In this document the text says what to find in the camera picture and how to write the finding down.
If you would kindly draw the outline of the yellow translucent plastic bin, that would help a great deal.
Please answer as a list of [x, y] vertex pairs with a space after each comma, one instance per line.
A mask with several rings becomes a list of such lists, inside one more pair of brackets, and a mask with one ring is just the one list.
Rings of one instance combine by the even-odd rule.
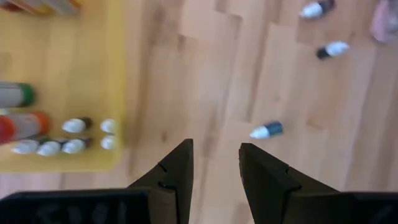
[[34, 16], [0, 10], [0, 81], [34, 86], [32, 111], [50, 116], [50, 136], [65, 135], [62, 123], [87, 116], [93, 145], [78, 154], [20, 155], [0, 146], [0, 172], [98, 172], [112, 169], [124, 150], [123, 129], [105, 150], [100, 123], [125, 120], [126, 33], [124, 0], [81, 0], [75, 16]]

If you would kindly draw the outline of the small black food colouring bottle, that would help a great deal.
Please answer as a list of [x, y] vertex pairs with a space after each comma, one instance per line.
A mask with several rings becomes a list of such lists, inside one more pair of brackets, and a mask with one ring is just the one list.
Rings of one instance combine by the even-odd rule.
[[91, 128], [92, 124], [92, 119], [88, 117], [72, 118], [63, 123], [62, 129], [68, 133], [80, 134]]

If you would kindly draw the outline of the large green food colouring bottle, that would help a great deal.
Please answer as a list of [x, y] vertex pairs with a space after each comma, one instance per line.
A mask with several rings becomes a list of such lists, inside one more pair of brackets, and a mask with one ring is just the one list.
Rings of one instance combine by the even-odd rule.
[[35, 91], [30, 84], [0, 82], [0, 108], [21, 108], [35, 102]]

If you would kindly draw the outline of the small green food colouring bottle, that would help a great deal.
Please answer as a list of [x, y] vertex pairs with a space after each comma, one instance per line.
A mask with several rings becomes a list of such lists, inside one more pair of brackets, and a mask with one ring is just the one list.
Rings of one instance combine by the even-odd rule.
[[324, 60], [327, 58], [332, 58], [342, 55], [347, 50], [349, 50], [349, 45], [346, 42], [336, 41], [329, 43], [324, 47], [320, 47], [316, 51], [316, 56], [318, 59]]

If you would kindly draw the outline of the large orange food colouring bottle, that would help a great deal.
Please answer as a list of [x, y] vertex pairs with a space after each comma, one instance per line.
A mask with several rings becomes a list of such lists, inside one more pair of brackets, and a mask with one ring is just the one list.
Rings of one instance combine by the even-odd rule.
[[50, 118], [43, 112], [0, 115], [0, 144], [47, 134]]

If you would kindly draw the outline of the dark blue bottle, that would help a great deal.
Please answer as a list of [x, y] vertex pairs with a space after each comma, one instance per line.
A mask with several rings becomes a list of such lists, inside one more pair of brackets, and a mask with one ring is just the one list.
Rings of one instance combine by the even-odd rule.
[[105, 150], [113, 150], [116, 145], [115, 136], [112, 134], [107, 134], [100, 142], [101, 147]]

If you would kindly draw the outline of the small brown food colouring bottle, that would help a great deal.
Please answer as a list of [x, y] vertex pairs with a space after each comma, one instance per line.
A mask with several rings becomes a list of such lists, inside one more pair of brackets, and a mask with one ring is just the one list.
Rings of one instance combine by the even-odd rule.
[[323, 17], [336, 6], [335, 0], [319, 0], [304, 6], [300, 12], [300, 17], [304, 19], [316, 19]]

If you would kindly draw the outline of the small blue food colouring bottle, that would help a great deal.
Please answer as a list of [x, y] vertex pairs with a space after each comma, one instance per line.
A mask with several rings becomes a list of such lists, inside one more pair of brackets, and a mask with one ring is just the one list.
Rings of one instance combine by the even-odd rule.
[[282, 123], [279, 121], [273, 121], [255, 128], [249, 136], [253, 139], [269, 139], [283, 133], [284, 128]]

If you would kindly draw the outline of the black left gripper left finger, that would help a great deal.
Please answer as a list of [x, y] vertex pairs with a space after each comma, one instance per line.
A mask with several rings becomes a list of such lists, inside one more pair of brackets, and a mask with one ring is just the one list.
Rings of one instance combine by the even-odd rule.
[[185, 139], [126, 188], [10, 194], [0, 199], [0, 224], [189, 224], [192, 190]]

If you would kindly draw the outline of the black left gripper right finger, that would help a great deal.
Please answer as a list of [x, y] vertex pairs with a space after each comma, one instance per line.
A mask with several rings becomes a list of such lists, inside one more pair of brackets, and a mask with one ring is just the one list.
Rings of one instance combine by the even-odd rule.
[[251, 143], [239, 169], [255, 224], [398, 224], [398, 192], [340, 192]]

